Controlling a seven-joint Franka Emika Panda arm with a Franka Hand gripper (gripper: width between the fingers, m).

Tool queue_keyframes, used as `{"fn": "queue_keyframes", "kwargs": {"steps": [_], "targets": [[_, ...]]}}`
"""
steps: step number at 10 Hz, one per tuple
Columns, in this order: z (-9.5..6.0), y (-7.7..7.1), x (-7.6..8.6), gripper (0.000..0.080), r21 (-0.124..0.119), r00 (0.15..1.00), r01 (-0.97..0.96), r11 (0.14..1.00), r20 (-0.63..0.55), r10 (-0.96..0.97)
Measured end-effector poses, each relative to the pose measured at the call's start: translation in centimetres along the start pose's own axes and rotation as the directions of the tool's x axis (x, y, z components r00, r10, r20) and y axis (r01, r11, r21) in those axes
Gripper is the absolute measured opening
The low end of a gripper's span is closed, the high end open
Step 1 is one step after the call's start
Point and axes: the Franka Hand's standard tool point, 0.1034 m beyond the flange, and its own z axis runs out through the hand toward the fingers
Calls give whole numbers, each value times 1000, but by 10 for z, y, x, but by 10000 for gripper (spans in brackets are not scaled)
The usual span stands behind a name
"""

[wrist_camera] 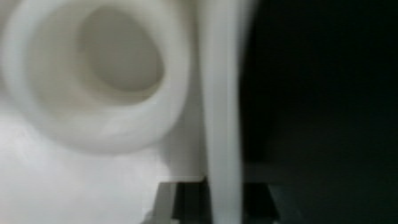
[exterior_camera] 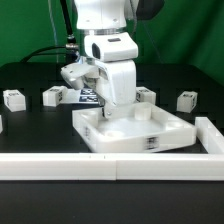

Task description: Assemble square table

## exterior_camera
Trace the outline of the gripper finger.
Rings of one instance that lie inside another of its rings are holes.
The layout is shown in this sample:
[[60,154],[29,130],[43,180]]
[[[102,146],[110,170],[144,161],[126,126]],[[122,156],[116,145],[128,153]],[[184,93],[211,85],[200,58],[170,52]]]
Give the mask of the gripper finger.
[[111,104],[106,104],[106,105],[103,107],[103,116],[104,116],[105,118],[111,118],[113,112],[114,112],[114,106],[113,106],[113,105],[111,105]]

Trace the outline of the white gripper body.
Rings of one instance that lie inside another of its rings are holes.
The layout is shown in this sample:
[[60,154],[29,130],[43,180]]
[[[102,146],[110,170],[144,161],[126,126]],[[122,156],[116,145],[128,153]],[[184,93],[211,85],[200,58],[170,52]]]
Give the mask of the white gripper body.
[[115,106],[132,104],[136,99],[136,67],[132,60],[72,63],[61,69],[61,75],[73,89],[88,86]]

